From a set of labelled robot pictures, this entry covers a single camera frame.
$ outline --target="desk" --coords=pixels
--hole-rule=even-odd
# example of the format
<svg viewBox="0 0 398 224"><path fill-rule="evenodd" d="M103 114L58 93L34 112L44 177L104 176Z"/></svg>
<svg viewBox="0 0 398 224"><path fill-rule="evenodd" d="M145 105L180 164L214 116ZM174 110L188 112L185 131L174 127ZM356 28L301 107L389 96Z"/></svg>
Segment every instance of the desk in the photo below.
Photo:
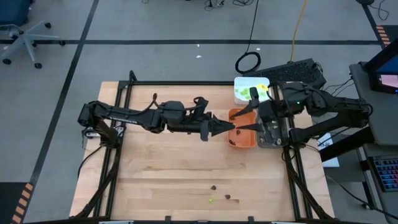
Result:
<svg viewBox="0 0 398 224"><path fill-rule="evenodd" d="M98 100L113 105L118 82L103 82ZM228 120L234 104L233 86L134 85L130 108L144 109L152 94L158 102L178 100L193 106L196 96L209 101L207 111ZM312 125L304 111L295 117L296 127ZM87 156L99 139L87 143ZM317 146L315 140L309 145ZM127 125L112 209L113 220L294 220L292 200L281 149L231 149L226 133L200 141L198 134L152 134ZM331 216L333 208L318 152L301 149L309 191ZM91 157L78 179L70 215L76 215L98 188L104 150ZM101 213L108 193L104 193ZM300 213L304 217L301 194Z"/></svg>
<svg viewBox="0 0 398 224"><path fill-rule="evenodd" d="M360 64L350 65L349 70L359 97L374 108L373 114L369 117L374 140L380 146L398 146L398 96L372 91L368 73Z"/></svg>
<svg viewBox="0 0 398 224"><path fill-rule="evenodd" d="M340 156L363 144L377 143L380 146L398 146L396 139L398 136L398 96L372 91L368 73L362 69L360 64L350 65L349 70L359 97L373 106L373 113L369 117L368 127L323 149L321 151L322 161Z"/></svg>

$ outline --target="orange bowl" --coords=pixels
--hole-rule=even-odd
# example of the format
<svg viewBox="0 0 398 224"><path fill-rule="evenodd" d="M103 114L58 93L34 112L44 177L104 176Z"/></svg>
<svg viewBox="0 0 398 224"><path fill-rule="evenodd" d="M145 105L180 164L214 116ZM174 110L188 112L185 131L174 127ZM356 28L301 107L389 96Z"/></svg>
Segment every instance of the orange bowl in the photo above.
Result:
<svg viewBox="0 0 398 224"><path fill-rule="evenodd" d="M234 123L236 127L254 124L256 122L256 113L250 112L231 119L231 116L240 111L239 108L234 108L229 111L229 122ZM256 132L245 129L232 129L228 131L228 144L233 148L251 148L257 144Z"/></svg>

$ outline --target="cable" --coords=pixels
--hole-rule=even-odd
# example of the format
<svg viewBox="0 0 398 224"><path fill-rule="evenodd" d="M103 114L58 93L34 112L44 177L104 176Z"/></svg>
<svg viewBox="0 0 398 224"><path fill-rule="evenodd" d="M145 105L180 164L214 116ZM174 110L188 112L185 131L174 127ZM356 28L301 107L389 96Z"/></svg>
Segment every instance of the cable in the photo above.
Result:
<svg viewBox="0 0 398 224"><path fill-rule="evenodd" d="M339 90L341 87L343 87L344 85L341 85L340 87L338 87L337 89L334 90L333 93L331 93L331 95L333 96L333 94L335 94L337 92L337 90Z"/></svg>
<svg viewBox="0 0 398 224"><path fill-rule="evenodd" d="M158 107L159 109L164 109L164 106L162 106L162 104L158 104L157 102L156 102L156 98L157 98L157 95L156 95L156 93L154 93L154 99L153 99L153 104L155 104L155 106L156 107ZM192 110L195 110L195 109L198 109L198 108L202 108L202 107L204 107L205 105L196 105L196 106L192 106L192 107L190 107L190 108L184 108L183 110L178 110L178 109L170 109L170 108L167 108L166 110L169 110L169 111L192 111Z"/></svg>
<svg viewBox="0 0 398 224"><path fill-rule="evenodd" d="M294 159L294 157L296 157L296 150L293 150L293 156L292 157L290 157L290 153L289 153L289 160L288 161L291 161L292 159ZM282 158L282 160L283 161L285 161L285 162L288 162L288 161L286 161L286 156L284 156L284 154L285 154L285 151L283 150L282 151L282 155L280 155L280 157Z"/></svg>
<svg viewBox="0 0 398 224"><path fill-rule="evenodd" d="M352 85L354 85L354 83L352 83L352 84L350 84L350 85L344 87L344 88L343 88L342 90L340 90L335 96L339 95L342 91L344 91L345 89L347 89L348 87L350 87L350 86L352 86Z"/></svg>
<svg viewBox="0 0 398 224"><path fill-rule="evenodd" d="M343 86L343 85L347 84L351 79L352 79L352 78L349 78L346 82L344 82L344 83L342 83L342 84L327 86L323 91L327 91L327 89L329 89L330 87Z"/></svg>
<svg viewBox="0 0 398 224"><path fill-rule="evenodd" d="M329 177L328 175L325 175L327 179L331 180L332 182L334 182L335 184L339 185L349 196L355 198L357 201L360 201L361 203L367 205L370 209L373 209L377 212L383 213L385 215L387 215L388 217L391 217L393 219L398 220L398 217L389 213L389 212L385 212L381 209L376 208L375 206L365 202L364 200L360 199L359 197L355 196L354 194L352 194L349 190L347 190L344 186L342 186L339 182L335 181L333 178Z"/></svg>
<svg viewBox="0 0 398 224"><path fill-rule="evenodd" d="M85 159L83 159L83 161L81 162L78 172L77 172L77 177L79 178L80 175L80 170L83 167L83 164L87 161L88 158L90 158L92 155L94 155L96 152L98 152L103 146L98 147L97 149L95 149L92 153L90 153L90 155L88 155Z"/></svg>
<svg viewBox="0 0 398 224"><path fill-rule="evenodd" d="M225 0L222 0L220 3L218 3L218 0L216 0L216 3L213 4L211 0L207 0L207 1L205 1L205 10L210 12L213 9L216 9L216 8L219 8L219 7L223 7L224 6L224 1Z"/></svg>
<svg viewBox="0 0 398 224"><path fill-rule="evenodd" d="M123 130L118 134L118 137L120 137L122 134L124 134L124 132L126 131L126 126L116 126L116 127L114 127L115 129L116 128L119 128L119 127L123 127ZM92 155L94 155L96 152L98 152L101 148L102 148L103 146L100 146L100 147L98 147L97 149L95 149L92 153L90 153L90 155L88 155L85 159L83 159L83 161L81 162L81 164L80 164L80 166L79 166L79 169L78 169L78 172L77 172L77 177L79 178L79 175L80 175L80 170L81 170L81 168L83 167L83 164L87 161L87 159L88 158L90 158Z"/></svg>
<svg viewBox="0 0 398 224"><path fill-rule="evenodd" d="M379 7L374 7L374 6L372 6L372 5L369 5L369 7L373 8L373 9L377 9L377 13L378 13L378 15L379 15L379 18L380 18L382 21L386 21L386 20L388 19L388 17L390 16L390 12L389 12L389 11L387 11L387 10L381 8L381 4L382 4L384 1L385 1L385 0L382 0L382 1L379 3ZM380 16L380 11L383 11L383 12L387 13L386 16L385 16L385 18L382 18L382 17Z"/></svg>
<svg viewBox="0 0 398 224"><path fill-rule="evenodd" d="M309 147L311 150L319 152L319 150L313 146L310 146L309 144L305 144L307 147Z"/></svg>
<svg viewBox="0 0 398 224"><path fill-rule="evenodd" d="M235 6L250 6L254 0L234 0L232 1L232 4Z"/></svg>
<svg viewBox="0 0 398 224"><path fill-rule="evenodd" d="M343 133L343 132L345 132L345 131L347 131L347 130L349 130L349 129L350 129L350 128L346 128L346 129L343 129L342 131L337 132L336 134L330 136L330 138L328 138L328 139L324 140L323 142L321 142L320 144L318 144L318 146L323 145L323 143L327 142L328 140L334 138L336 135L341 134L341 133Z"/></svg>
<svg viewBox="0 0 398 224"><path fill-rule="evenodd" d="M239 72L240 74L246 74L246 73L249 73L249 72L254 72L260 67L260 64L261 64L261 56L260 56L259 53L257 53L257 52L248 52L249 48L250 48L251 38L253 36L254 24L256 23L256 16L257 16L257 8L258 7L259 7L259 0L257 0L256 9L254 10L254 19L253 19L253 24L251 26L251 32L250 32L248 48L246 49L245 53L240 58L238 58L238 60L235 63L235 70L237 72ZM242 61L242 59L244 59L248 55L256 56L257 57L257 64L254 67L250 68L249 70L242 71L242 70L239 69L239 63Z"/></svg>
<svg viewBox="0 0 398 224"><path fill-rule="evenodd" d="M270 89L270 87L272 86L273 84L269 84L268 86L267 86L267 91L266 91L266 93L267 93L267 96L268 96L268 98L269 98L269 100L271 100L271 101L275 101L275 99L273 99L271 96L270 96L270 94L269 94L269 91L271 90Z"/></svg>
<svg viewBox="0 0 398 224"><path fill-rule="evenodd" d="M290 61L293 62L293 55L294 55L294 42L296 41L296 34L297 34L297 29L299 28L299 25L301 23L301 20L303 18L304 10L305 7L307 6L307 0L304 0L304 5L303 8L301 8L301 13L300 17L298 18L296 28L294 29L294 35L293 35L293 42L292 42L292 54L290 55Z"/></svg>

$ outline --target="office chair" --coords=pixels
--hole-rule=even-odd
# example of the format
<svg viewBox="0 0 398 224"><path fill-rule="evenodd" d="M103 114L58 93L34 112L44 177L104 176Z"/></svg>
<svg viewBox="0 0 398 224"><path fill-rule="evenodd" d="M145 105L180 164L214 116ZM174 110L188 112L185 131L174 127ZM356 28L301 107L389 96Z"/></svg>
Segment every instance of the office chair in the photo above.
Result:
<svg viewBox="0 0 398 224"><path fill-rule="evenodd" d="M35 68L42 68L41 63L37 63L33 47L37 44L35 40L59 40L59 37L54 35L39 35L34 34L39 28L43 26L51 29L51 23L40 22L27 31L22 31L21 26L26 23L30 4L33 0L0 0L0 30L14 39L14 42L7 48L7 50L0 56L2 62L6 65L11 64L8 56L16 52L20 47L26 46L30 58L34 62ZM61 40L60 45L64 46L65 41Z"/></svg>

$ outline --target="wooden table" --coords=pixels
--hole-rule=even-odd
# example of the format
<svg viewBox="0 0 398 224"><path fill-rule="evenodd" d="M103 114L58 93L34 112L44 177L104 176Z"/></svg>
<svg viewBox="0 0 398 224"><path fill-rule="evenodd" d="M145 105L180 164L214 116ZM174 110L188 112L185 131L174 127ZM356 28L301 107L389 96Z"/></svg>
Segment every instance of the wooden table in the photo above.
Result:
<svg viewBox="0 0 398 224"><path fill-rule="evenodd" d="M117 82L103 82L98 100L113 105ZM209 101L207 111L228 120L234 104L233 86L142 86L134 85L130 108L144 109L152 94L158 102L177 100L193 106L196 96ZM304 111L295 125L312 125ZM85 156L98 147L99 139L89 140ZM309 145L317 147L311 140ZM88 159L78 179L70 215L76 215L98 188L105 150ZM114 220L214 220L256 221L294 220L292 200L281 149L231 149L226 133L202 142L198 134L152 134L140 126L127 125L111 218ZM334 216L319 153L301 149L309 191ZM297 188L300 213L305 216L302 195ZM108 193L104 193L104 208Z"/></svg>

